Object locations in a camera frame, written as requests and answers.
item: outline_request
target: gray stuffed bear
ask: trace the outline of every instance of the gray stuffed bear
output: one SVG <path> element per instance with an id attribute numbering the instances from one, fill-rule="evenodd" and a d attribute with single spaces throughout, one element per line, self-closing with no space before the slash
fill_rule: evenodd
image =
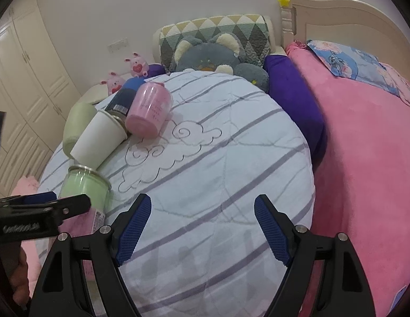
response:
<path id="1" fill-rule="evenodd" d="M 245 56 L 240 40 L 233 33 L 219 33 L 207 43 L 187 36 L 178 43 L 174 51 L 170 71 L 192 69 L 241 76 L 268 93 L 267 72 L 256 65 L 244 63 Z"/>

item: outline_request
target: purple pillow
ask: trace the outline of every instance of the purple pillow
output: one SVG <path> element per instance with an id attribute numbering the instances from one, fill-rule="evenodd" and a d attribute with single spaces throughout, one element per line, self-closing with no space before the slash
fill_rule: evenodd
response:
<path id="1" fill-rule="evenodd" d="M 161 64 L 149 64 L 148 76 L 145 78 L 151 78 L 165 74 L 165 68 Z"/>
<path id="2" fill-rule="evenodd" d="M 268 94 L 305 136 L 315 167 L 324 157 L 327 134 L 323 115 L 314 96 L 289 57 L 269 55 L 265 58 L 264 69 L 270 76 Z"/>

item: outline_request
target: bed frame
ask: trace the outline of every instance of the bed frame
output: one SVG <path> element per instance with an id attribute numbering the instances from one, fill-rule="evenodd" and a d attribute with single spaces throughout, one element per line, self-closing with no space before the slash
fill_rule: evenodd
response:
<path id="1" fill-rule="evenodd" d="M 375 55 L 410 81 L 410 43 L 387 15 L 358 0 L 290 0 L 281 7 L 282 46 L 326 40 Z"/>

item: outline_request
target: white cup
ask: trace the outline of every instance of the white cup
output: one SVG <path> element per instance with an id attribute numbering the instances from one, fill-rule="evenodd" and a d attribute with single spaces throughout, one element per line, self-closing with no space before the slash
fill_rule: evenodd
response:
<path id="1" fill-rule="evenodd" d="M 123 126 L 110 114 L 98 111 L 71 150 L 80 164 L 97 169 L 127 139 Z"/>

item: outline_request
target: green candle jar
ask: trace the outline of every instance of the green candle jar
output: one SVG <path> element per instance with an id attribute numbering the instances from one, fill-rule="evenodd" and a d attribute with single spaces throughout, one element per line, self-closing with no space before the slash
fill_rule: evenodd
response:
<path id="1" fill-rule="evenodd" d="M 110 192 L 111 183 L 100 173 L 86 166 L 75 165 L 68 169 L 59 198 L 86 194 L 90 198 L 91 206 L 104 213 Z"/>

